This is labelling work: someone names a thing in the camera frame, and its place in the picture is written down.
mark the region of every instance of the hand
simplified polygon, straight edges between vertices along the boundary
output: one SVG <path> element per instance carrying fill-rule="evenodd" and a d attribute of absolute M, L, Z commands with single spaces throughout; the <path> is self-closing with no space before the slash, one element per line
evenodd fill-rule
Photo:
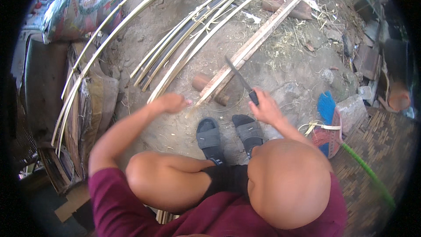
<path fill-rule="evenodd" d="M 251 101 L 248 103 L 248 106 L 257 120 L 271 126 L 274 126 L 276 122 L 283 121 L 284 116 L 269 92 L 262 91 L 260 88 L 253 88 L 253 90 L 256 92 L 259 100 L 259 106 L 257 107 Z"/>
<path fill-rule="evenodd" d="M 162 112 L 178 113 L 187 106 L 191 105 L 192 101 L 186 100 L 182 94 L 170 92 L 159 97 L 153 103 L 154 106 L 160 108 Z"/>

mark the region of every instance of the sandal strap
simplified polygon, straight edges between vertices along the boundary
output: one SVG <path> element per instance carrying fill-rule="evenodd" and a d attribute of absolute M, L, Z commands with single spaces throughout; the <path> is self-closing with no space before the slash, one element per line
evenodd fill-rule
<path fill-rule="evenodd" d="M 217 146 L 221 144 L 221 136 L 219 128 L 210 129 L 208 131 L 196 133 L 197 144 L 200 149 Z"/>
<path fill-rule="evenodd" d="M 235 130 L 237 131 L 237 135 L 239 136 L 241 142 L 244 142 L 246 139 L 251 137 L 261 138 L 264 140 L 263 131 L 256 121 L 248 124 L 242 124 L 236 127 Z"/>

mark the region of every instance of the blue broom bristles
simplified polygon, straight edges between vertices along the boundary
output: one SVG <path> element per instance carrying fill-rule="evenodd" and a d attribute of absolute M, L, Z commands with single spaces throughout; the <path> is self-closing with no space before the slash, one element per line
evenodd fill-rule
<path fill-rule="evenodd" d="M 329 91 L 322 92 L 317 102 L 317 110 L 325 120 L 324 124 L 331 125 L 335 112 L 335 101 Z"/>

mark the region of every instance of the broom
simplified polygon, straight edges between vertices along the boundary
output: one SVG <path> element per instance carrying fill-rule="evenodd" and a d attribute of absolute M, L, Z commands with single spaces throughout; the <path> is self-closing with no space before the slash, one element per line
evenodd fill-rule
<path fill-rule="evenodd" d="M 325 120 L 325 124 L 342 126 L 341 115 L 336 108 L 335 101 L 333 100 L 329 91 L 320 94 L 317 107 L 320 115 Z M 386 199 L 386 202 L 392 208 L 396 208 L 393 197 L 390 195 L 383 182 L 380 181 L 374 171 L 364 162 L 364 160 L 362 160 L 361 157 L 358 156 L 351 147 L 344 143 L 342 140 L 342 128 L 339 130 L 327 130 L 322 128 L 315 129 L 312 140 L 313 143 L 328 158 L 333 157 L 342 146 L 358 162 L 358 164 L 361 165 L 361 167 L 367 172 L 374 183 L 379 187 L 384 198 Z"/>

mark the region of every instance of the person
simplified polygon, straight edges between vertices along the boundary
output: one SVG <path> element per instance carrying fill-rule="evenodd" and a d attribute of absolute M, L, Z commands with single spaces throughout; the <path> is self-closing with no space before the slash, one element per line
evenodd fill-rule
<path fill-rule="evenodd" d="M 89 158 L 98 236 L 341 236 L 346 205 L 329 161 L 268 92 L 255 91 L 252 113 L 284 139 L 265 142 L 253 118 L 234 115 L 248 165 L 227 165 L 218 123 L 206 117 L 196 134 L 206 160 L 144 151 L 129 160 L 125 175 L 118 169 L 118 157 L 148 124 L 191 103 L 182 95 L 165 94 L 112 126 Z M 145 205 L 181 216 L 161 225 Z"/>

